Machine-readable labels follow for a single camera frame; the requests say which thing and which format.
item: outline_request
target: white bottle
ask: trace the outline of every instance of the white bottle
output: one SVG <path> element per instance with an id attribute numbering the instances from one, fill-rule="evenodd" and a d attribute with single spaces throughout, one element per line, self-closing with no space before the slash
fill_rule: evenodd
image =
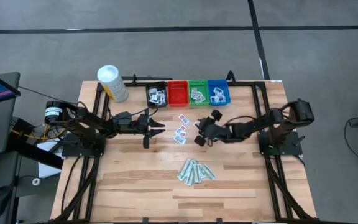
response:
<path id="1" fill-rule="evenodd" d="M 98 80 L 106 93 L 115 102 L 123 102 L 128 97 L 128 91 L 124 81 L 114 65 L 105 65 L 98 71 Z"/>

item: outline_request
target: black bin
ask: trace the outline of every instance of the black bin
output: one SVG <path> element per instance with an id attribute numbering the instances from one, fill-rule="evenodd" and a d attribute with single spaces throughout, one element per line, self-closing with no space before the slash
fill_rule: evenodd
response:
<path id="1" fill-rule="evenodd" d="M 165 95 L 165 103 L 162 105 L 156 105 L 155 103 L 150 102 L 150 96 L 149 96 L 149 90 L 156 88 L 157 91 L 164 91 L 164 95 Z M 147 106 L 150 108 L 158 108 L 158 107 L 164 107 L 167 105 L 167 101 L 168 101 L 168 97 L 167 97 L 167 89 L 165 88 L 165 82 L 164 81 L 160 81 L 160 82 L 153 82 L 153 83 L 148 83 L 146 84 L 146 98 L 147 98 Z"/>

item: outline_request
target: yellow label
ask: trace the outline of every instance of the yellow label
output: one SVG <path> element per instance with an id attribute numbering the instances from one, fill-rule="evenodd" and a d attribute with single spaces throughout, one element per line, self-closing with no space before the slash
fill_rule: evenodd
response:
<path id="1" fill-rule="evenodd" d="M 110 98 L 115 101 L 116 99 L 115 99 L 114 95 L 112 94 L 110 88 L 104 84 L 102 84 L 102 86 L 103 86 L 104 90 L 106 91 L 107 95 L 109 95 Z"/>

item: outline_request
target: gray floor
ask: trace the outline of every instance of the gray floor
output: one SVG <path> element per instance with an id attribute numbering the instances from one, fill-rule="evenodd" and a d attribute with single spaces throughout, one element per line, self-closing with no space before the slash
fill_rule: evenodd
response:
<path id="1" fill-rule="evenodd" d="M 358 1 L 352 0 L 257 0 L 255 8 L 260 26 L 358 25 Z M 247 1 L 0 0 L 0 29 L 215 25 L 250 26 Z M 284 81 L 290 100 L 310 101 L 316 116 L 298 131 L 306 135 L 318 216 L 358 223 L 358 158 L 343 139 L 346 120 L 358 116 L 358 30 L 261 35 L 271 78 Z M 67 101 L 75 101 L 82 80 L 94 80 L 105 64 L 123 75 L 221 78 L 233 70 L 238 79 L 262 78 L 252 31 L 0 35 L 0 73 L 18 71 L 20 85 Z M 14 114 L 40 124 L 47 100 L 22 90 Z M 358 129 L 347 135 L 358 153 Z M 24 160 L 22 170 L 36 174 L 36 164 Z M 23 194 L 37 192 L 21 184 Z M 18 218 L 47 220 L 56 185 L 52 178 L 39 195 L 21 198 Z"/>

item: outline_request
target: wooden tabletop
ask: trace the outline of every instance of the wooden tabletop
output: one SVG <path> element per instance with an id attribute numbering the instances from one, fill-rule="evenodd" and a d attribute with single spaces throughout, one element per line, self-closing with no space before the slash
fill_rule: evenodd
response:
<path id="1" fill-rule="evenodd" d="M 93 107 L 97 84 L 96 81 L 82 84 L 79 100 L 89 108 Z M 266 81 L 266 86 L 270 107 L 280 107 L 287 102 L 283 83 Z M 112 114 L 135 113 L 147 107 L 144 87 L 130 87 L 128 91 L 125 102 L 110 101 Z M 256 116 L 251 88 L 230 87 L 230 94 L 231 104 L 216 107 L 223 114 L 221 124 L 240 115 Z M 166 131 L 150 140 L 150 149 L 142 147 L 141 135 L 109 139 L 100 160 L 91 221 L 141 222 L 143 217 L 149 217 L 151 222 L 213 222 L 216 218 L 227 222 L 275 220 L 265 162 L 259 154 L 255 134 L 241 143 L 216 142 L 213 147 L 199 147 L 193 142 L 197 135 L 193 123 L 209 116 L 212 109 L 160 108 L 153 119 L 165 124 Z M 184 145 L 173 140 L 175 130 L 182 125 L 179 114 L 190 119 Z M 217 175 L 216 180 L 204 179 L 194 186 L 180 182 L 177 173 L 187 159 L 209 165 Z M 74 160 L 74 157 L 68 158 L 63 164 L 51 218 L 60 214 L 63 190 Z M 315 217 L 305 168 L 293 156 L 282 156 L 282 160 L 289 191 L 305 211 Z M 65 206 L 77 191 L 81 166 L 82 158 L 74 168 Z M 279 190 L 277 192 L 285 217 L 282 196 Z M 80 218 L 85 215 L 87 197 L 85 192 Z"/>

